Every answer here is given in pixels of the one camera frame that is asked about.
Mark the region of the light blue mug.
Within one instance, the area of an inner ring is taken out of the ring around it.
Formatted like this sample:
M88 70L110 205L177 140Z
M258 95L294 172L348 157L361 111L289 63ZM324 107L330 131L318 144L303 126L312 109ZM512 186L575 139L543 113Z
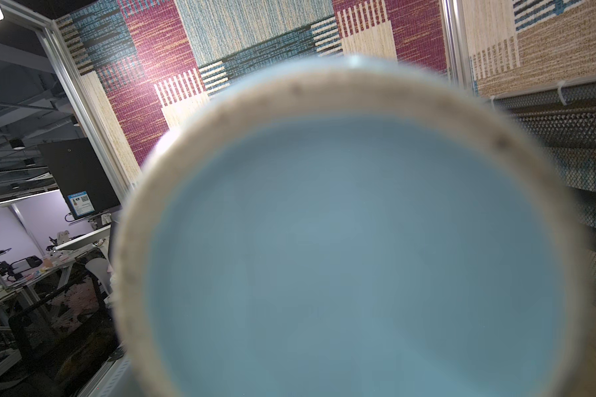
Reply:
M288 61L147 157L114 317L148 396L564 396L587 241L508 116L415 67Z

